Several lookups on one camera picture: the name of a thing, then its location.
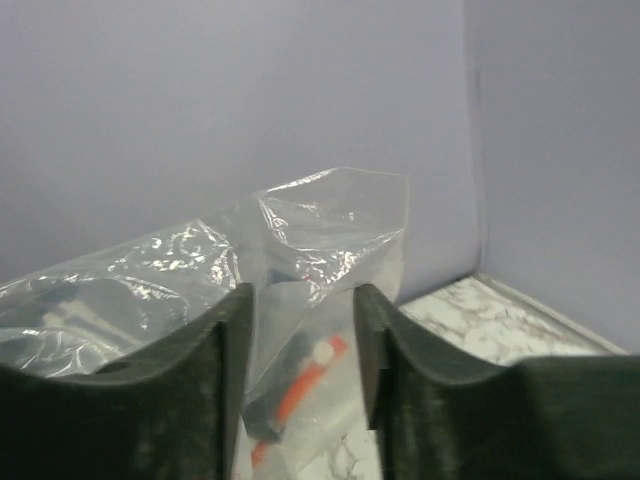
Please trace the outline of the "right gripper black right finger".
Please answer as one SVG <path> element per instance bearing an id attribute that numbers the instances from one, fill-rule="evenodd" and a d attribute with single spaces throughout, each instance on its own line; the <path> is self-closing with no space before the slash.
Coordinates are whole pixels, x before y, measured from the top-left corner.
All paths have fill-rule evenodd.
<path id="1" fill-rule="evenodd" d="M 353 293 L 364 406 L 387 479 L 635 479 L 639 360 L 500 366 L 421 327 L 374 285 Z"/>

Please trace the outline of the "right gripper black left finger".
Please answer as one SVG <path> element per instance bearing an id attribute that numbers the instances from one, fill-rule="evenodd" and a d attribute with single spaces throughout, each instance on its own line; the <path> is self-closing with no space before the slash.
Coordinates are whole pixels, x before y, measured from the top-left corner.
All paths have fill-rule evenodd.
<path id="1" fill-rule="evenodd" d="M 242 283 L 172 334 L 91 374 L 1 368 L 5 479 L 229 479 L 250 357 Z"/>

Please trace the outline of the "clear orange-zip bag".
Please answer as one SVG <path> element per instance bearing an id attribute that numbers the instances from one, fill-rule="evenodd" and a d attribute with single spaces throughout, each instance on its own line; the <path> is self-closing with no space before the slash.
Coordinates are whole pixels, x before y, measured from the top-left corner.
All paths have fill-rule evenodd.
<path id="1" fill-rule="evenodd" d="M 328 410 L 357 381 L 352 296 L 388 297 L 404 270 L 409 182 L 334 168 L 250 194 L 209 215 L 63 262 L 1 288 L 1 368 L 91 374 L 164 338 L 242 283 L 254 319 L 237 442 L 289 437 L 297 410 Z"/>

